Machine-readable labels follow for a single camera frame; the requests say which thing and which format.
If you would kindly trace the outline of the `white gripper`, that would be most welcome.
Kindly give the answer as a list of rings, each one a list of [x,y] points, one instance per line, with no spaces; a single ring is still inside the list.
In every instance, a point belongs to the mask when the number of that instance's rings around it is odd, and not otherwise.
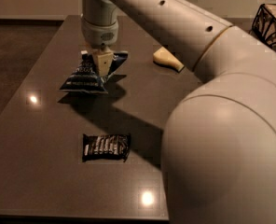
[[[89,23],[84,18],[81,19],[81,30],[85,41],[93,48],[98,49],[92,53],[96,71],[100,77],[109,73],[113,61],[112,51],[101,51],[102,46],[112,46],[117,42],[118,22],[109,26],[98,26]],[[88,54],[86,50],[81,50],[81,55]]]

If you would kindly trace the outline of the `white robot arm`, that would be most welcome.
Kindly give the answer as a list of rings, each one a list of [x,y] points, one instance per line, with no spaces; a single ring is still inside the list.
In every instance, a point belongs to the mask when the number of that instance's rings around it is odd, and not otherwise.
[[[86,39],[119,7],[202,81],[161,145],[170,224],[276,224],[276,52],[185,0],[83,0]]]

